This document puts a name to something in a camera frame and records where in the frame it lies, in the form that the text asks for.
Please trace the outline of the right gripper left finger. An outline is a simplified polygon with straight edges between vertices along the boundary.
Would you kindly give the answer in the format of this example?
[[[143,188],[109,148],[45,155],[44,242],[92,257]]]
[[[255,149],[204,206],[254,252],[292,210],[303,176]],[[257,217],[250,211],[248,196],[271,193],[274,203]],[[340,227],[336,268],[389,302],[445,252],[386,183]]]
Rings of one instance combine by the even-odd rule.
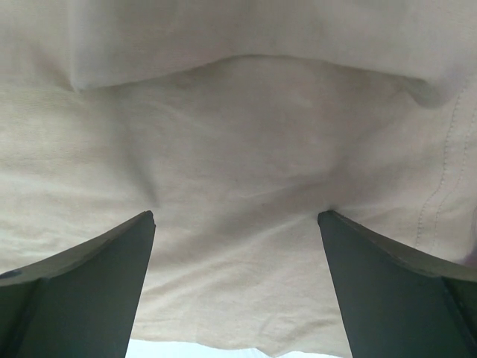
[[[146,211],[1,274],[2,357],[125,357],[154,242]]]

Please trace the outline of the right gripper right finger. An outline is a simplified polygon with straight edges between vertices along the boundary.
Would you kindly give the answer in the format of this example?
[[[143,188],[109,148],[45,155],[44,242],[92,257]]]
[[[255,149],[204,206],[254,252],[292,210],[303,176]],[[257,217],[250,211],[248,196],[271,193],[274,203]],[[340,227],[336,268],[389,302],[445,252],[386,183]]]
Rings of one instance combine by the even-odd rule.
[[[475,357],[476,270],[334,212],[318,225],[353,357]]]

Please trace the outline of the beige t shirt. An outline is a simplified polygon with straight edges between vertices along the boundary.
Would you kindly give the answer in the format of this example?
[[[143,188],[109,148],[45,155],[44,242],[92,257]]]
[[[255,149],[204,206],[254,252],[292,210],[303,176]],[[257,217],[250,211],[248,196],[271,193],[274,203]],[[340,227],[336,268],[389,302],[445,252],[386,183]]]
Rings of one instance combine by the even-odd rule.
[[[476,264],[476,3],[3,1],[1,270],[146,210],[135,339],[349,357],[320,212]]]

